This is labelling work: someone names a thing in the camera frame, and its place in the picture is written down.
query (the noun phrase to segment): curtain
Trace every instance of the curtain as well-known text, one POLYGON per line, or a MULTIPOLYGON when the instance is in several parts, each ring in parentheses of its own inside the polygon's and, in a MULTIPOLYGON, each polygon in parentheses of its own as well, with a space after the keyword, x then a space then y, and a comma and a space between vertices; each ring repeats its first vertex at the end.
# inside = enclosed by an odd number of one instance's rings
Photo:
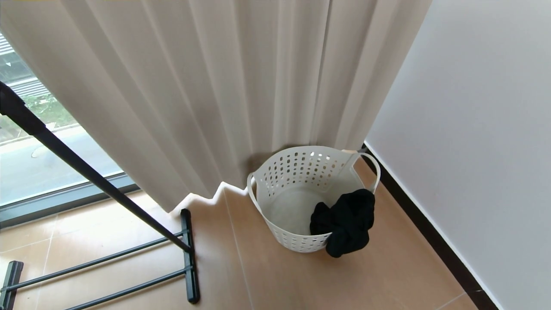
POLYGON ((166 211, 273 152, 358 149, 430 0, 2 2, 0 28, 166 211))

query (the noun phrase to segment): floor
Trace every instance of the floor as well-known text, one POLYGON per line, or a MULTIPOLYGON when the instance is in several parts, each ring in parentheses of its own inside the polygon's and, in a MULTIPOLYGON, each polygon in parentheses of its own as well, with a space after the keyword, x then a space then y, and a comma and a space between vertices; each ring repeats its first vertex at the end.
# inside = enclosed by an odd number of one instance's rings
MULTIPOLYGON (((359 160, 363 181, 373 173, 359 160)), ((173 232, 178 210, 165 213, 143 192, 129 195, 173 232)), ((94 309, 409 309, 476 310, 464 290, 383 185, 375 225, 363 250, 333 259, 279 245, 244 191, 222 184, 213 199, 188 196, 201 301, 190 305, 182 277, 94 309)), ((104 201, 0 232, 0 274, 11 260, 32 279, 139 245, 159 235, 113 201, 104 201)), ((17 293, 15 310, 60 310, 183 267, 165 243, 17 293)))

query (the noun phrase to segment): clothes rack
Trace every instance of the clothes rack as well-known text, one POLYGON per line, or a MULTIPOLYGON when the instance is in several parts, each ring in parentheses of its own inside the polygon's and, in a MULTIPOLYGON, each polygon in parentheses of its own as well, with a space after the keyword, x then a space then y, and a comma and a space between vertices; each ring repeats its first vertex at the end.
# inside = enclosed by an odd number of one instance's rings
POLYGON ((154 218, 152 218, 151 215, 149 215, 136 203, 134 203, 130 198, 120 192, 107 179, 101 176, 100 173, 94 170, 94 168, 92 168, 88 163, 82 160, 82 158, 80 158, 50 130, 48 130, 46 128, 46 125, 25 106, 25 102, 2 82, 0 82, 0 114, 9 117, 25 132, 27 132, 31 136, 34 136, 55 155, 59 156, 64 162, 69 164, 78 173, 87 178, 92 184, 96 185, 99 189, 108 194, 108 196, 113 198, 128 211, 132 212, 140 220, 144 221, 146 224, 150 225, 151 228, 164 236, 164 238, 157 239, 131 249, 127 249, 115 254, 105 256, 103 258, 89 261, 84 264, 73 266, 71 268, 40 276, 38 278, 24 282, 19 282, 24 263, 21 261, 11 261, 8 264, 8 270, 6 271, 6 277, 4 278, 4 284, 2 288, 0 288, 0 310, 13 309, 17 289, 19 288, 30 286, 43 281, 48 281, 56 277, 66 275, 77 270, 85 269, 90 266, 98 265, 106 261, 116 259, 121 256, 134 253, 136 251, 152 247, 166 241, 174 243, 176 246, 180 247, 183 250, 183 269, 180 269, 168 275, 164 275, 157 279, 150 280, 140 285, 130 287, 126 290, 122 290, 120 292, 116 292, 111 295, 107 295, 102 298, 80 304, 67 310, 81 310, 96 306, 97 304, 101 304, 130 293, 134 293, 146 287, 153 286, 155 284, 161 283, 180 275, 184 275, 186 279, 187 300, 190 303, 197 303, 199 301, 200 294, 197 278, 197 264, 195 260, 195 248, 193 246, 191 213, 189 210, 183 209, 180 212, 182 231, 176 234, 171 233, 161 223, 156 221, 154 218))

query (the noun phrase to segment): laundry basket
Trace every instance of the laundry basket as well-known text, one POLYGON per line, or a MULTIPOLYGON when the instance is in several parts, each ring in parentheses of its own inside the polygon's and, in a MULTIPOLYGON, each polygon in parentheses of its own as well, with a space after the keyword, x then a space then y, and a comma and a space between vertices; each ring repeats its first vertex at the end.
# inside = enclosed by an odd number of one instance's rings
POLYGON ((324 146, 284 149, 249 174, 247 189, 251 200, 281 245, 301 253, 325 247, 331 233, 311 236, 310 216, 319 202, 333 206, 342 194, 364 188, 354 170, 360 156, 368 157, 375 165, 376 179, 367 188, 375 192, 381 175, 375 158, 324 146))

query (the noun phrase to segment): black cloth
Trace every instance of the black cloth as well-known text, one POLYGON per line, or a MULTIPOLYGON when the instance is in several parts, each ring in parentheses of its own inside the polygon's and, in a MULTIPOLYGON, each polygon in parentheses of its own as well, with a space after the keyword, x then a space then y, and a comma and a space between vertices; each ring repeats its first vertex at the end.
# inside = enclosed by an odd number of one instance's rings
POLYGON ((343 194, 329 208, 323 202, 316 205, 310 217, 312 235, 332 232, 325 250, 332 257, 341 257, 369 242, 368 229, 373 227, 375 196, 366 189, 343 194))

